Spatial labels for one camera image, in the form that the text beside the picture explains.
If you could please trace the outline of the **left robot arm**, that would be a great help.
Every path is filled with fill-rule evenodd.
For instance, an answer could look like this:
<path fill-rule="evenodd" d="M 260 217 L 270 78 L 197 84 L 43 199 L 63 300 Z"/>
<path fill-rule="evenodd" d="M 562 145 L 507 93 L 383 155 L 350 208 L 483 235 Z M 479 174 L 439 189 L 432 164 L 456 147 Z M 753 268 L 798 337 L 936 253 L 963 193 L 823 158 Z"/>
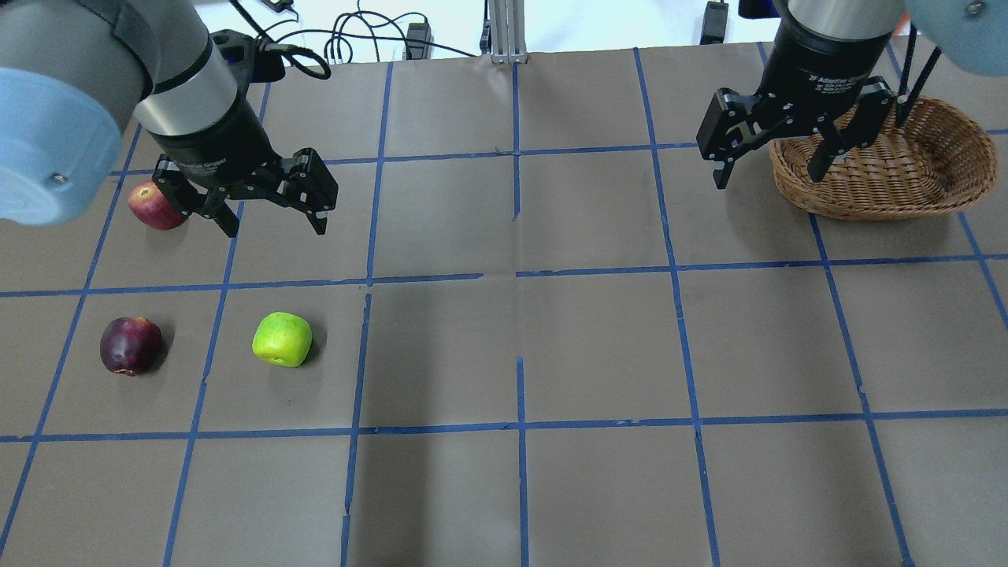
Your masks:
<path fill-rule="evenodd" d="M 4 1 L 2 219 L 78 218 L 137 120 L 161 148 L 152 182 L 167 225 L 192 215 L 235 237 L 229 201 L 306 216 L 317 235 L 339 185 L 313 148 L 281 157 L 247 101 L 285 61 L 313 56 L 266 32 L 211 32 L 187 1 Z"/>

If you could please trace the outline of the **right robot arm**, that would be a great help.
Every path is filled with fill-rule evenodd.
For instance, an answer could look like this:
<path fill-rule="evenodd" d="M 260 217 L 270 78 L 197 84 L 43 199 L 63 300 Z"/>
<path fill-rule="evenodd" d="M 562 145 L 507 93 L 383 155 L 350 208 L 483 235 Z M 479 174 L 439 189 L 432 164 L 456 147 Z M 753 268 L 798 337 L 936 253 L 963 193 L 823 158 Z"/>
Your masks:
<path fill-rule="evenodd" d="M 780 23 L 753 94 L 720 87 L 696 143 L 725 189 L 735 163 L 774 139 L 817 134 L 807 165 L 821 182 L 844 154 L 875 143 L 887 117 L 910 115 L 918 92 L 894 91 L 873 69 L 907 17 L 962 71 L 1006 74 L 1002 1 L 777 1 Z"/>

